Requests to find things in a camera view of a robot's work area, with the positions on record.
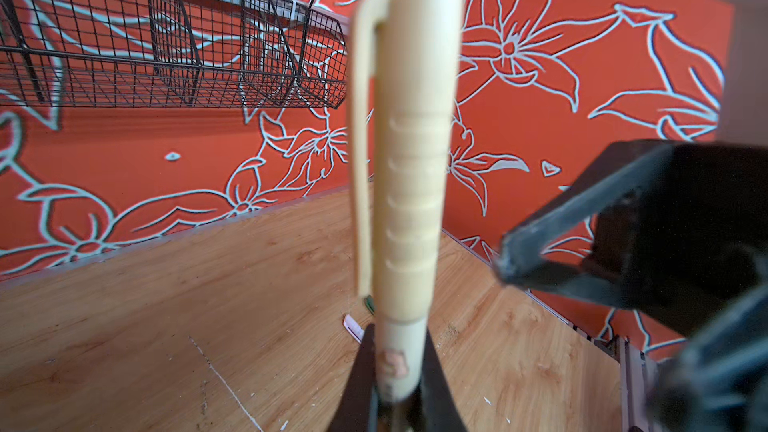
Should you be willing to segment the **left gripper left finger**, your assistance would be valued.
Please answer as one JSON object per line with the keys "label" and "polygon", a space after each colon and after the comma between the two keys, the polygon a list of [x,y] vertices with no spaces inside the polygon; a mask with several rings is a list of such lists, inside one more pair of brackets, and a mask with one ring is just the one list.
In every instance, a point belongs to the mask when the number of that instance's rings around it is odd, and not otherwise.
{"label": "left gripper left finger", "polygon": [[356,354],[328,432],[375,432],[379,398],[376,389],[375,325],[369,324]]}

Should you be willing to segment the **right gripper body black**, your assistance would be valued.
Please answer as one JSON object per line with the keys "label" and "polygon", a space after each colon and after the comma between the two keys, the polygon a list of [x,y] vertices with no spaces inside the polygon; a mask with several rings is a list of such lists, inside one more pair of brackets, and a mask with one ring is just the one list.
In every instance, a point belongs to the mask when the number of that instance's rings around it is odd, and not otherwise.
{"label": "right gripper body black", "polygon": [[668,431],[767,429],[767,286],[745,293],[664,363],[647,410]]}

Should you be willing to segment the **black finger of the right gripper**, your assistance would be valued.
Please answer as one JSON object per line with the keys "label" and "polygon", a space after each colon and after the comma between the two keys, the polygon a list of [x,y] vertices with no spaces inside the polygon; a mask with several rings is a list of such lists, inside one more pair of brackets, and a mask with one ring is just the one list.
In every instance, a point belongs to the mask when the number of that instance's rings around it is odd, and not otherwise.
{"label": "black finger of the right gripper", "polygon": [[636,310],[690,336],[716,318],[767,323],[767,151],[610,144],[570,188],[508,231],[499,280]]}

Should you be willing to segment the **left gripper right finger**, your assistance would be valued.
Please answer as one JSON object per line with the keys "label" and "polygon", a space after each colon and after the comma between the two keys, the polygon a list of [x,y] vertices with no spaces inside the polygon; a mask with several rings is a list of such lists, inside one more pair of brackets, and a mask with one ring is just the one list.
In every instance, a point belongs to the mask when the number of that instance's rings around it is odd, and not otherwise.
{"label": "left gripper right finger", "polygon": [[420,431],[467,432],[454,402],[430,332],[427,332],[419,384]]}

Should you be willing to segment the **pink pen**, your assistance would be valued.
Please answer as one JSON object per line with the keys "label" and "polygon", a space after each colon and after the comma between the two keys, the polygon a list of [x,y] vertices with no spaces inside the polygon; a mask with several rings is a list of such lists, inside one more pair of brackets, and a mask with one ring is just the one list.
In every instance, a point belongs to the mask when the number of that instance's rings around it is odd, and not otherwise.
{"label": "pink pen", "polygon": [[343,317],[343,327],[344,329],[359,343],[362,343],[362,340],[364,338],[365,331],[363,328],[357,323],[357,321],[349,314],[345,314]]}

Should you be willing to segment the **green pen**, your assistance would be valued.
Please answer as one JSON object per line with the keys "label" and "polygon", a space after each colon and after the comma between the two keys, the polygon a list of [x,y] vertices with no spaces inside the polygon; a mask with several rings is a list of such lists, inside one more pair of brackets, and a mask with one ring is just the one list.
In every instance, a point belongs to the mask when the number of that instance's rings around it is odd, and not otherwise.
{"label": "green pen", "polygon": [[371,295],[368,295],[368,296],[366,296],[363,299],[363,302],[364,302],[364,305],[365,305],[366,309],[368,310],[368,312],[371,315],[374,315],[375,314],[375,306],[374,306],[373,297]]}

